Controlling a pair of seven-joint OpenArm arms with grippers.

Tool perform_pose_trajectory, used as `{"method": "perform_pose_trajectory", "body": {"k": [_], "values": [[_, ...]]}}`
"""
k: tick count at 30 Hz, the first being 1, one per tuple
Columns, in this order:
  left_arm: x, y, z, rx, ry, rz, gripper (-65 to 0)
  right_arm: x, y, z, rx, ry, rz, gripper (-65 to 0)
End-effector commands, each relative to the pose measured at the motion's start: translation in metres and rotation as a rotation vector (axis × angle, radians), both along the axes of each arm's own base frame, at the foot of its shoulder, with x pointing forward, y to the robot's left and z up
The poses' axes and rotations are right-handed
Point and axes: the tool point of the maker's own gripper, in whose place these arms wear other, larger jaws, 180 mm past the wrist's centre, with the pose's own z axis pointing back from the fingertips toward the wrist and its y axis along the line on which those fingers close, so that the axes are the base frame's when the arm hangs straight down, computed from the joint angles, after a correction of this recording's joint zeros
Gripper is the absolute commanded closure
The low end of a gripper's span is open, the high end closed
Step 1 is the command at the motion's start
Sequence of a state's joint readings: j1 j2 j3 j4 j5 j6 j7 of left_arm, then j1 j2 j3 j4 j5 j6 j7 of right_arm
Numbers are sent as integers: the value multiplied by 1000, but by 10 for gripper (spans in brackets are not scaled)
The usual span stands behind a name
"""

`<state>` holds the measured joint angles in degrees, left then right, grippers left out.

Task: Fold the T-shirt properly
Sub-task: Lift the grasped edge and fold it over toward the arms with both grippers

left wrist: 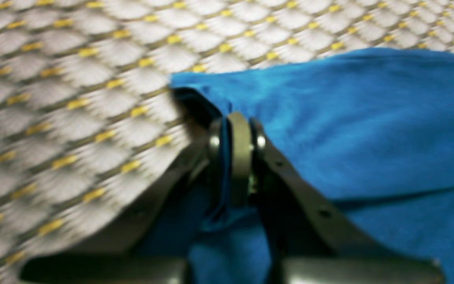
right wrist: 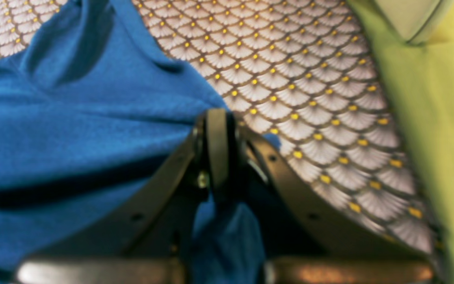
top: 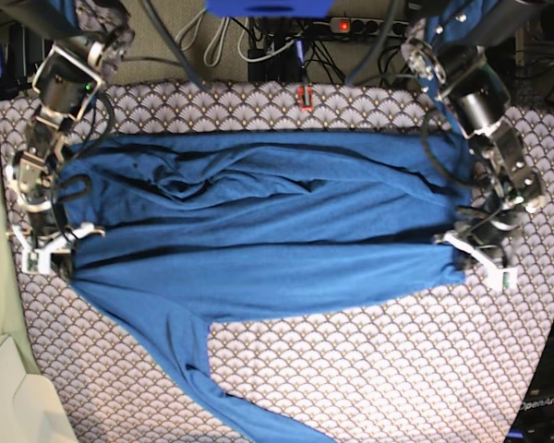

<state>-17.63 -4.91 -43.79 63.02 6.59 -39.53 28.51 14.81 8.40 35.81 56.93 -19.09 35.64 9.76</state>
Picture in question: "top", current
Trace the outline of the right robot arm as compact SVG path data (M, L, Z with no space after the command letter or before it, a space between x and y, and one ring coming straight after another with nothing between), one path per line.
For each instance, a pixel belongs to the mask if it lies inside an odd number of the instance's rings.
M69 275L74 247L98 231L91 222L71 227L58 197L65 166L93 150L71 152L68 134L107 85L135 36L121 2L96 5L113 13L113 24L103 30L82 30L71 19L75 11L55 1L6 1L0 7L52 44L31 83L39 105L27 126L26 145L5 168L7 185L29 224L12 228L26 274Z

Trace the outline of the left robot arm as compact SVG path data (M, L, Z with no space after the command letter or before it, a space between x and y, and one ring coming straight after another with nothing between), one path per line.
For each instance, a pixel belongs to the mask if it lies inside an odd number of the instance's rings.
M459 130L481 166L477 179L461 179L434 156L428 130L425 153L446 178L479 189L485 202L461 208L463 221L436 236L478 263L486 284L502 292L515 287L518 270L505 250L518 234L522 216L545 204L542 178L526 160L522 136L506 112L511 96L491 67L486 50L511 38L546 6L544 1L419 1L401 48L410 71L450 124Z

